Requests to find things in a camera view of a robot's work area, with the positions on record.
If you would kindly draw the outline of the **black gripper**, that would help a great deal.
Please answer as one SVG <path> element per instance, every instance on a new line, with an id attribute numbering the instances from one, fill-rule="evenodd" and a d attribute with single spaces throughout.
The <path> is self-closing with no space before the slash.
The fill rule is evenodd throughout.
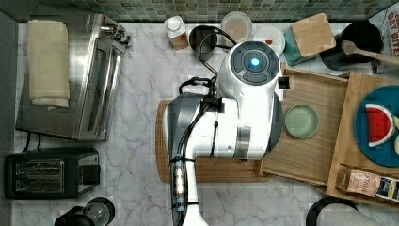
<path id="1" fill-rule="evenodd" d="M 290 78 L 283 76 L 278 79 L 278 85 L 280 89 L 289 89 L 290 88 Z"/>

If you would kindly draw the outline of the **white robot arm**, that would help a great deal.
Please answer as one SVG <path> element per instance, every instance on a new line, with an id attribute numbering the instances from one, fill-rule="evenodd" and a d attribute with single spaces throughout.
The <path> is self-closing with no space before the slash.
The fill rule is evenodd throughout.
<path id="1" fill-rule="evenodd" d="M 213 78 L 193 77 L 205 94 L 180 90 L 165 109 L 163 135 L 168 151 L 173 226 L 207 226 L 200 213 L 196 159 L 262 159 L 278 144 L 287 89 L 279 55 L 254 40 L 234 45 Z"/>

